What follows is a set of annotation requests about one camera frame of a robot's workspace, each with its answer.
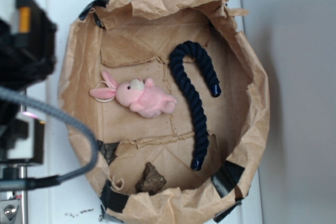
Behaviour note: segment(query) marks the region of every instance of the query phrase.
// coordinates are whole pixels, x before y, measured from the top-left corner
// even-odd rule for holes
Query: pink stuffed bunny
[[[129,107],[131,111],[139,113],[144,118],[154,118],[163,113],[173,113],[177,99],[167,94],[161,88],[155,86],[151,78],[145,80],[145,83],[136,78],[130,82],[118,83],[107,72],[102,74],[107,88],[96,88],[90,90],[90,95],[101,102],[108,102],[116,98],[123,106]]]

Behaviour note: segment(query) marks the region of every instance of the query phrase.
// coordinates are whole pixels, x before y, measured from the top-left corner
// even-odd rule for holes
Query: brown paper bag
[[[126,223],[204,223],[248,194],[269,130],[267,75],[228,0],[109,0],[70,29],[59,81],[59,105],[82,120],[104,143],[119,143],[108,165],[100,154],[87,174],[106,213]],[[211,96],[191,58],[184,67],[200,93],[209,148],[203,167],[190,169],[194,132],[188,104],[167,67],[171,51],[187,40],[212,58],[223,91]],[[178,99],[173,114],[145,119],[117,101],[89,95],[107,70],[119,82],[151,77]],[[82,164],[90,159],[84,137],[69,129]],[[164,175],[159,193],[137,193],[146,163]]]

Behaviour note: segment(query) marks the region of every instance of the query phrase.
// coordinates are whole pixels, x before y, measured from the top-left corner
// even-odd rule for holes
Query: rock
[[[138,192],[148,192],[149,195],[156,194],[167,183],[164,176],[157,172],[151,163],[146,164],[142,179],[135,185]]]

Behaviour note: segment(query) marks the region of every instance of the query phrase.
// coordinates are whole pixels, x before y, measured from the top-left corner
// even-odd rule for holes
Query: navy rope
[[[172,51],[170,54],[169,67],[175,82],[188,101],[193,118],[196,143],[191,168],[200,170],[209,146],[206,115],[204,114],[200,95],[191,84],[190,79],[184,71],[183,58],[186,55],[196,59],[205,82],[214,97],[221,94],[221,89],[219,88],[219,80],[212,65],[211,58],[199,43],[186,41],[185,43],[178,45]]]

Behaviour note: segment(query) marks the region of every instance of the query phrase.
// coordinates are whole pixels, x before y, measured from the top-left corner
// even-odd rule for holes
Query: black cable
[[[61,175],[61,176],[53,176],[53,177],[38,178],[38,179],[28,178],[26,180],[20,179],[19,181],[20,184],[18,186],[25,187],[25,188],[20,188],[21,190],[58,185],[64,181],[67,181],[69,179],[83,175],[95,167],[96,162],[98,160],[98,147],[97,147],[96,137],[94,133],[85,124],[83,124],[79,120],[73,118],[72,116],[63,112],[60,109],[54,108],[40,101],[28,98],[25,95],[22,95],[16,91],[13,91],[13,90],[10,90],[4,87],[0,87],[0,99],[11,102],[11,103],[22,104],[25,106],[35,108],[37,110],[40,110],[42,112],[45,112],[48,115],[51,115],[57,118],[60,121],[63,121],[73,126],[74,128],[76,128],[78,131],[80,131],[81,133],[83,133],[83,135],[87,137],[91,145],[91,150],[92,150],[91,160],[84,167],[78,170],[69,172],[67,174]],[[8,185],[9,188],[13,188],[14,186],[14,185],[11,185],[10,182],[0,181],[0,190],[7,190],[5,189],[7,188],[6,185]]]
[[[206,115],[204,114],[200,95],[195,90],[195,87],[191,84],[190,79],[184,71],[183,58],[186,55],[190,55],[196,59],[205,82],[213,96],[219,96],[221,94],[221,89],[219,88],[219,80],[212,65],[211,58],[199,43],[186,41],[185,43],[178,45],[172,51],[170,54],[169,67],[176,83],[183,92],[183,95],[187,98],[193,118],[196,142],[191,168],[200,170],[209,145]]]

